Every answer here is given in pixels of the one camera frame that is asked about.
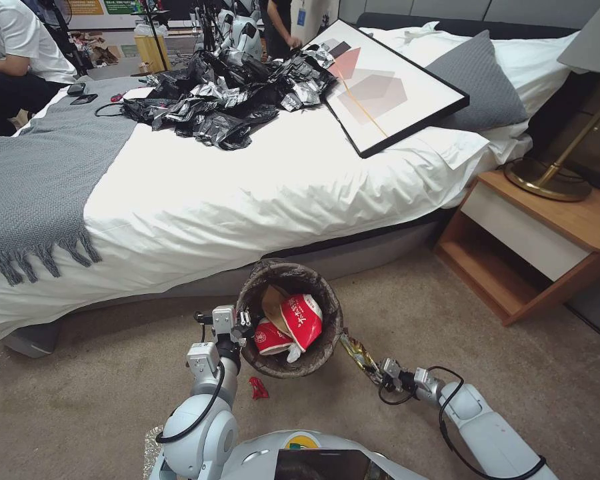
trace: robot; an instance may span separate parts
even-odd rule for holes
[[[194,343],[187,353],[193,374],[191,396],[174,410],[156,438],[162,449],[150,480],[175,480],[177,475],[198,480],[318,480],[343,477],[345,471],[348,478],[423,479],[359,443],[315,431],[277,431],[236,445],[237,422],[231,409],[240,348],[253,333],[251,320],[248,312],[236,312],[232,305],[217,307],[198,320],[213,326],[214,341]],[[438,410],[443,438],[454,450],[443,415],[452,420],[484,473],[458,455],[478,476],[556,479],[544,458],[490,408],[474,386],[462,379],[445,384],[433,376],[434,369],[446,370],[443,367],[417,368],[412,373],[392,358],[375,366],[376,371],[367,374],[381,376],[381,390],[403,391],[406,399],[415,397]]]
[[[260,7],[257,0],[219,0],[217,6],[219,7],[218,20],[216,23],[214,19],[214,24],[219,37],[219,48],[234,48],[260,60],[262,43],[257,28],[257,22],[260,20]],[[200,27],[205,23],[203,16],[212,10],[216,8],[194,3],[190,13],[191,24]]]

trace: person's hand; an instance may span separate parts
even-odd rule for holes
[[[302,40],[300,40],[298,37],[289,36],[287,39],[287,45],[292,49],[302,47]]]

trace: abstract art print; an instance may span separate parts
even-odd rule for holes
[[[326,101],[356,152],[367,158],[469,104],[466,93],[337,20],[309,45],[334,58]]]

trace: gray pillow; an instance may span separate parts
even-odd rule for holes
[[[469,94],[469,106],[443,119],[440,127],[480,131],[528,118],[520,96],[495,60],[489,30],[446,52],[427,70]]]

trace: yellow bin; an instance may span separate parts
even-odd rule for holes
[[[160,52],[155,44],[153,37],[147,37],[146,35],[134,36],[135,44],[138,47],[138,53],[142,61],[149,64],[149,71],[156,73],[164,71],[162,60],[160,58]],[[158,43],[160,44],[160,50],[165,57],[165,63],[167,64],[167,70],[171,70],[171,64],[169,57],[167,56],[167,47],[165,46],[165,38],[158,36]]]

